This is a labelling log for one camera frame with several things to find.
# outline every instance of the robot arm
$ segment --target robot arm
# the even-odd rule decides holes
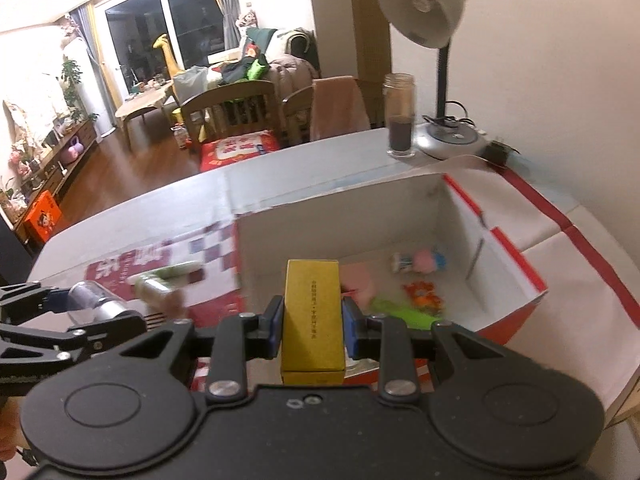
[[[345,345],[380,362],[377,391],[249,393],[246,362],[277,357],[284,308],[278,296],[211,329],[168,322],[36,385],[22,409],[42,464],[31,479],[592,478],[595,394],[455,324],[409,330],[345,298]],[[205,391],[190,392],[203,356]],[[420,392],[415,358],[434,392]]]

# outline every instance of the red packaging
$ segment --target red packaging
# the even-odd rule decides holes
[[[209,171],[233,164],[238,160],[279,150],[278,140],[271,130],[208,142],[202,145],[200,171]]]
[[[62,211],[56,204],[51,193],[46,190],[40,193],[24,217],[27,231],[41,243],[45,243],[53,232],[54,227],[62,216]]]

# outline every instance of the plastic bag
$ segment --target plastic bag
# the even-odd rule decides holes
[[[174,92],[179,105],[183,105],[188,99],[207,90],[208,70],[203,66],[192,66],[174,76]]]

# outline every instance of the orange bag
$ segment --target orange bag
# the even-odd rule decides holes
[[[24,217],[24,225],[36,240],[45,243],[51,238],[53,228],[61,217],[62,211],[51,193],[46,190],[40,193],[31,205]]]

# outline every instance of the desk lamp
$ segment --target desk lamp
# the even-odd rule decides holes
[[[450,39],[458,28],[466,0],[378,0],[380,9],[404,37],[427,48],[438,49],[438,96],[436,115],[415,127],[414,143],[434,158],[474,155],[486,145],[473,121],[446,115],[447,68]]]

